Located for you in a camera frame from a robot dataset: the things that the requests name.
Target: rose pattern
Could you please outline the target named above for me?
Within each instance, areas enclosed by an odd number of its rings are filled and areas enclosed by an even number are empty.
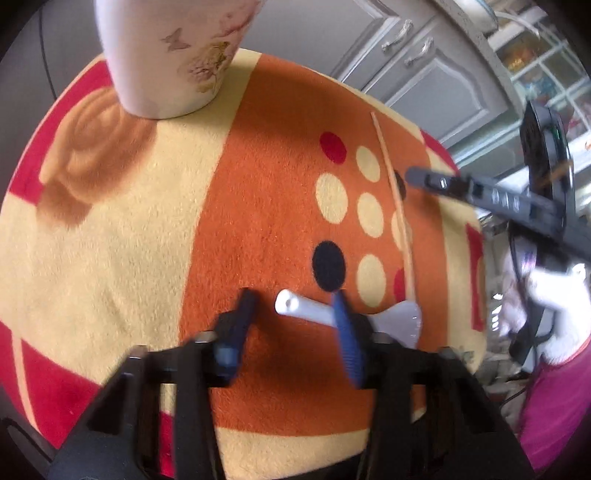
[[[79,225],[95,203],[125,190],[150,151],[156,121],[127,113],[114,88],[98,89],[62,119],[47,151],[37,218]]]

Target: white plastic spoon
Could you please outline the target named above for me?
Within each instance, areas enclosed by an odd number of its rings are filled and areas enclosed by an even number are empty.
[[[291,290],[281,290],[277,294],[275,311],[279,315],[335,326],[333,308],[330,305],[302,297]],[[416,348],[423,317],[415,302],[401,301],[383,312],[368,315],[368,318],[376,332],[387,333],[404,346]]]

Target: yellow dot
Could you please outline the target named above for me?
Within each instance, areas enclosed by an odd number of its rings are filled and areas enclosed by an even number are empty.
[[[413,231],[411,230],[410,224],[408,223],[408,221],[406,219],[404,221],[405,221],[406,227],[407,227],[408,240],[412,243],[413,242]],[[394,237],[394,243],[396,244],[398,249],[400,251],[402,251],[402,230],[398,225],[398,216],[396,215],[396,212],[394,212],[394,214],[392,215],[391,228],[392,228],[392,236]]]
[[[341,223],[347,213],[347,191],[331,173],[323,173],[316,181],[316,202],[322,216],[330,223]]]
[[[357,201],[357,216],[365,233],[373,238],[384,231],[384,214],[378,199],[370,193],[362,193]]]
[[[378,307],[386,293],[386,274],[379,258],[365,255],[357,267],[357,290],[363,303]]]
[[[355,158],[357,159],[357,166],[363,176],[369,181],[377,182],[380,174],[379,162],[378,159],[375,158],[373,152],[367,147],[359,147],[355,154]]]

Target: white cloth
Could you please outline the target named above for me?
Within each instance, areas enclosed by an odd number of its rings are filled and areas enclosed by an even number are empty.
[[[499,314],[501,335],[519,331],[525,324],[524,306],[517,290],[511,253],[503,272],[503,303]],[[584,278],[543,268],[524,272],[524,286],[536,303],[557,312],[552,337],[539,346],[546,363],[560,365],[572,357],[591,335],[591,300]]]

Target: butterfly decoration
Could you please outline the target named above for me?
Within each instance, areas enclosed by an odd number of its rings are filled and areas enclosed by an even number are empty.
[[[168,44],[168,51],[183,50],[189,48],[191,45],[181,40],[181,33],[183,29],[177,28],[168,37],[163,38],[162,41]]]

